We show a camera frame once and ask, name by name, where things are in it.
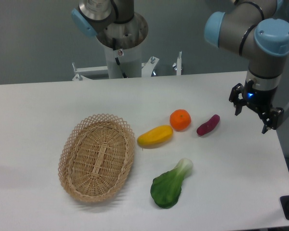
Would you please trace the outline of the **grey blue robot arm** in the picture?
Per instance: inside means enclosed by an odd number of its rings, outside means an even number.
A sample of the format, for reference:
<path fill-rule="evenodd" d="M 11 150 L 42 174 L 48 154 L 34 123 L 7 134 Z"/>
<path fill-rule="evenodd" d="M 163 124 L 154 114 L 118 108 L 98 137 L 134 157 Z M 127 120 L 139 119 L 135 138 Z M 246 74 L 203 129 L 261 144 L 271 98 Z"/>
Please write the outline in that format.
<path fill-rule="evenodd" d="M 273 19 L 280 0 L 236 0 L 235 9 L 213 13 L 204 28 L 205 40 L 248 59 L 244 84 L 235 85 L 229 101 L 235 114 L 244 106 L 263 121 L 263 132 L 278 128 L 285 118 L 272 100 L 289 54 L 289 23 Z M 71 17 L 78 29 L 95 37 L 105 49 L 110 78 L 149 77 L 157 63 L 140 60 L 141 43 L 146 39 L 146 20 L 134 11 L 132 0 L 81 0 Z"/>

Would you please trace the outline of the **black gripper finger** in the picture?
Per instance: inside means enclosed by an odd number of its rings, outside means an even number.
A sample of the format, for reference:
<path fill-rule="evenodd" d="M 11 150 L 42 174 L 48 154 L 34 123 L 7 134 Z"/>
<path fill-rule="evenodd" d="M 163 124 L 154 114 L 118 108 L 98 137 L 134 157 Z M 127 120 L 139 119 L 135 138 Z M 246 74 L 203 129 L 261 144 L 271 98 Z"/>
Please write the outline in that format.
<path fill-rule="evenodd" d="M 235 107 L 235 116 L 239 115 L 242 111 L 242 108 L 247 105 L 247 101 L 242 98 L 240 99 L 239 96 L 243 96 L 244 87 L 242 84 L 238 83 L 234 87 L 232 87 L 229 102 L 233 103 Z"/>
<path fill-rule="evenodd" d="M 262 134 L 265 134 L 268 130 L 276 130 L 280 127 L 283 123 L 284 109 L 272 107 L 269 110 L 260 111 L 258 116 L 263 122 Z"/>

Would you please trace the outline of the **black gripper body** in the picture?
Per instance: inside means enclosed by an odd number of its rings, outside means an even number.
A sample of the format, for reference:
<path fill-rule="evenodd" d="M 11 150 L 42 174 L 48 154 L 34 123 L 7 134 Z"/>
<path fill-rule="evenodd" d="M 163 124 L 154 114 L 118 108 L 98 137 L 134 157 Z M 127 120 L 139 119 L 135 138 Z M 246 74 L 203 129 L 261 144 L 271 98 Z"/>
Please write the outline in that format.
<path fill-rule="evenodd" d="M 263 78 L 247 75 L 243 90 L 244 106 L 256 113 L 270 113 L 278 87 L 278 76 Z"/>

